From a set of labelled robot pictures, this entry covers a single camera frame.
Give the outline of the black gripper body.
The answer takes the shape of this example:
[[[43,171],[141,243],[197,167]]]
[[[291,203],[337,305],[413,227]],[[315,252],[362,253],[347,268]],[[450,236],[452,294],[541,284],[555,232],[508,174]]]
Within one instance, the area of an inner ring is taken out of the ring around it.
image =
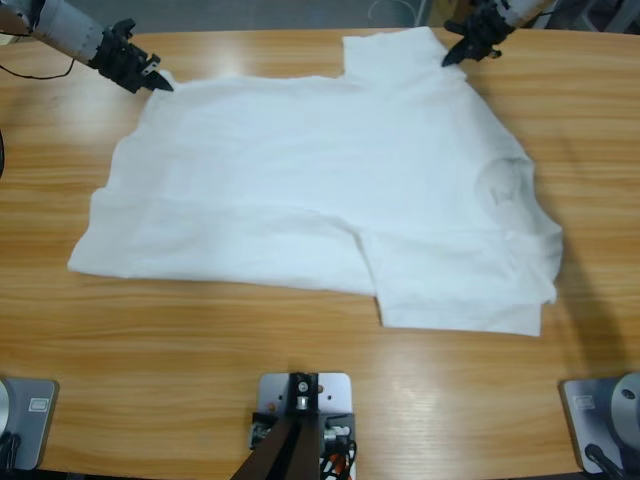
[[[104,30],[102,41],[96,55],[89,61],[89,67],[125,90],[136,93],[139,89],[148,87],[144,74],[148,63],[149,55],[144,50],[130,43],[125,36]]]
[[[483,45],[483,59],[499,58],[502,52],[496,48],[515,28],[509,25],[498,11],[496,1],[473,1],[473,12],[467,17],[473,22],[471,32],[465,36]]]

